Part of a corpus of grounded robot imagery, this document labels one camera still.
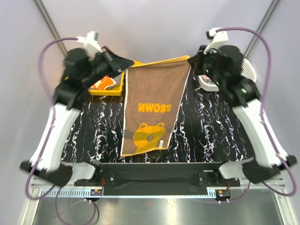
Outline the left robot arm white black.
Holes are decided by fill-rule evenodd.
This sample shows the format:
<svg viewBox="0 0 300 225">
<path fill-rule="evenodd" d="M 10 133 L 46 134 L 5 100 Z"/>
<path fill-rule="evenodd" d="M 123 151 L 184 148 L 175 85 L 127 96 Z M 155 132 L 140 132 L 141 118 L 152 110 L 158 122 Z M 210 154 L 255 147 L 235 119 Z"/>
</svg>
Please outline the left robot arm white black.
<svg viewBox="0 0 300 225">
<path fill-rule="evenodd" d="M 100 172 L 91 163 L 63 164 L 60 157 L 68 134 L 79 117 L 89 88 L 105 76 L 120 75 L 134 62 L 103 47 L 93 59 L 83 48 L 75 48 L 64 59 L 64 73 L 52 96 L 48 122 L 36 152 L 20 164 L 20 169 L 33 172 L 51 184 L 63 187 L 71 180 L 86 180 L 95 186 L 101 181 Z"/>
</svg>

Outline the brown yellow bear towel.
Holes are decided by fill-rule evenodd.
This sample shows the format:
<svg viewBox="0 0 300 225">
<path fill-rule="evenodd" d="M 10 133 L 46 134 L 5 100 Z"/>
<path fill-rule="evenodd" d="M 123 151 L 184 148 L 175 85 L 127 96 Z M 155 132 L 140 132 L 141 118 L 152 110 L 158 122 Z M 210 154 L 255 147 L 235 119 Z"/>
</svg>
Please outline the brown yellow bear towel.
<svg viewBox="0 0 300 225">
<path fill-rule="evenodd" d="M 121 156 L 168 149 L 191 70 L 188 59 L 135 61 L 126 71 Z"/>
</svg>

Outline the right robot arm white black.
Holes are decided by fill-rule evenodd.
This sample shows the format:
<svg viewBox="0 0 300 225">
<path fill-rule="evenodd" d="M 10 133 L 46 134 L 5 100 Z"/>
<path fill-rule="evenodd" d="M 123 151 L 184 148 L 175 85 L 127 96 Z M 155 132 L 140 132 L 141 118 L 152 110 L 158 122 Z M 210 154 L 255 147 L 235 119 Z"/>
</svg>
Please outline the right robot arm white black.
<svg viewBox="0 0 300 225">
<path fill-rule="evenodd" d="M 283 149 L 267 117 L 261 114 L 262 96 L 255 82 L 242 74 L 244 56 L 239 48 L 205 48 L 200 46 L 188 62 L 195 75 L 205 75 L 217 86 L 221 98 L 242 123 L 254 151 L 250 159 L 223 163 L 213 173 L 214 183 L 223 186 L 231 178 L 246 178 L 257 184 L 280 174 L 284 165 L 296 164 L 296 157 Z"/>
</svg>

